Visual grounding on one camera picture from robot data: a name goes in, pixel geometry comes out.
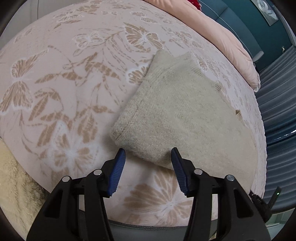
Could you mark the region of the beige knit heart sweater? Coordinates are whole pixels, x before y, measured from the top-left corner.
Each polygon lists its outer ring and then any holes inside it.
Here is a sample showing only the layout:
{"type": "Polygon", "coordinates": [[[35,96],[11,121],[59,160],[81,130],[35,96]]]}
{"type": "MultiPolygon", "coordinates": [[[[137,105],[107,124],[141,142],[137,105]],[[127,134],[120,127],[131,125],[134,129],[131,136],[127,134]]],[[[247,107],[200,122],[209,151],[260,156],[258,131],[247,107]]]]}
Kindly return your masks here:
{"type": "Polygon", "coordinates": [[[216,177],[234,175],[250,191],[258,162],[251,130],[204,75],[191,53],[158,51],[135,95],[111,128],[114,143],[171,168],[170,152],[216,177]]]}

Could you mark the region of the cream fluffy rug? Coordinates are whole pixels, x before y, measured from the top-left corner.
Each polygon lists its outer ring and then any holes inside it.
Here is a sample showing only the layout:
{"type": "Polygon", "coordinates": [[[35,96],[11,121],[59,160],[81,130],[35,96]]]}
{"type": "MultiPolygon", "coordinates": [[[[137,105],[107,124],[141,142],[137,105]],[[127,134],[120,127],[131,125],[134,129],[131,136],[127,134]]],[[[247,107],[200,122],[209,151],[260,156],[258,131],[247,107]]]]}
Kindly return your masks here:
{"type": "Polygon", "coordinates": [[[49,192],[27,174],[3,140],[0,174],[1,209],[16,232],[26,239],[49,192]]]}

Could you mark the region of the pink floral bed sheet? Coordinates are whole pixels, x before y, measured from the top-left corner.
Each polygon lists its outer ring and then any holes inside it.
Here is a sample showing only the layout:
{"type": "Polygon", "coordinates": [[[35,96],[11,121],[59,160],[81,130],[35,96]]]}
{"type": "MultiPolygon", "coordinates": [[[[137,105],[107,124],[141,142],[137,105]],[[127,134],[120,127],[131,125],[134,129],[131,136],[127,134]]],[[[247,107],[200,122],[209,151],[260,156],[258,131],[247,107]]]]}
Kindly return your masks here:
{"type": "MultiPolygon", "coordinates": [[[[65,175],[87,175],[122,148],[111,128],[161,50],[191,53],[204,75],[222,85],[253,134],[258,162],[250,190],[263,196],[266,139],[254,90],[215,45],[147,1],[82,1],[13,37],[1,49],[1,138],[48,191],[65,175]]],[[[186,225],[192,200],[180,191],[173,168],[126,153],[119,187],[106,203],[108,217],[186,225]]]]}

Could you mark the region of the blue grey curtain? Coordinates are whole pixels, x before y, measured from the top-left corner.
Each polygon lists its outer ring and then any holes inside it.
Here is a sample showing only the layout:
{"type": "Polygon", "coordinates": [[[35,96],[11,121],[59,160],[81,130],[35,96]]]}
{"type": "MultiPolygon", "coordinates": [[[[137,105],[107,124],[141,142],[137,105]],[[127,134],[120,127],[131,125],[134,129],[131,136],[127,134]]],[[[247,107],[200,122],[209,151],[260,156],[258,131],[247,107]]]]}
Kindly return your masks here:
{"type": "Polygon", "coordinates": [[[277,187],[281,193],[272,211],[295,208],[295,46],[285,50],[260,72],[256,100],[261,112],[266,144],[267,173],[264,201],[277,187]]]}

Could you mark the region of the pink folded duvet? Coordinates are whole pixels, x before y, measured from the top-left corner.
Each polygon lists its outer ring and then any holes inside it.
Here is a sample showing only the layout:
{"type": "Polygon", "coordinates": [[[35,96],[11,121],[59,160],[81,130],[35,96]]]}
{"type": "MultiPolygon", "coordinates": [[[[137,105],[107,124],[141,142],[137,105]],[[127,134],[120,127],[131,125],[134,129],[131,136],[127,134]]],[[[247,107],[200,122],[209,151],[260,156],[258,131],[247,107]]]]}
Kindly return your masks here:
{"type": "Polygon", "coordinates": [[[241,42],[225,27],[206,16],[190,1],[147,1],[182,21],[203,36],[232,63],[254,92],[260,89],[260,78],[253,61],[241,42]]]}

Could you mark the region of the blue upholstered headboard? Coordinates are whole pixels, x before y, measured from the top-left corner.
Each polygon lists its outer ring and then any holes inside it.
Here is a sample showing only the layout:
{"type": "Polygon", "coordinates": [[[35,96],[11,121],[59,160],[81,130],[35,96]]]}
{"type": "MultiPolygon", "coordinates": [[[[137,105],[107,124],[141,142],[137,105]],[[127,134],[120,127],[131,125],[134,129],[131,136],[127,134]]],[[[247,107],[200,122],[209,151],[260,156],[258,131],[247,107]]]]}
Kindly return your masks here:
{"type": "Polygon", "coordinates": [[[202,12],[217,23],[227,28],[241,42],[249,53],[253,63],[264,54],[253,34],[232,9],[221,0],[199,1],[202,12]]]}

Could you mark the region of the red garment on bed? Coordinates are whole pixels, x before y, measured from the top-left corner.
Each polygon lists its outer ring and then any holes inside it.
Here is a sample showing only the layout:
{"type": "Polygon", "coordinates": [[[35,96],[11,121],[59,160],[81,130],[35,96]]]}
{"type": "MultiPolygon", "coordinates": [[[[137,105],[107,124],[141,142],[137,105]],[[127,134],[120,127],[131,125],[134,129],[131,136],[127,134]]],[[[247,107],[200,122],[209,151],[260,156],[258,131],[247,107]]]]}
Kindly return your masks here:
{"type": "Polygon", "coordinates": [[[188,0],[189,3],[191,3],[196,9],[201,11],[201,4],[198,0],[188,0]]]}

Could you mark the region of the framed wall picture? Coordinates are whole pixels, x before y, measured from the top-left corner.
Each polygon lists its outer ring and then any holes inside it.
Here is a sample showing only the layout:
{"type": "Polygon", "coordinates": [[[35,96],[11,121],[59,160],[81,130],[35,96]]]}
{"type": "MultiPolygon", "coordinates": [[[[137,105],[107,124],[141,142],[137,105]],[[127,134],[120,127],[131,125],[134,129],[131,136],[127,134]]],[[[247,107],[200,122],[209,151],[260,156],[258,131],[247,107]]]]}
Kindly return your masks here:
{"type": "Polygon", "coordinates": [[[257,7],[260,13],[263,15],[269,26],[272,26],[278,21],[278,17],[273,8],[265,0],[251,0],[257,7]]]}

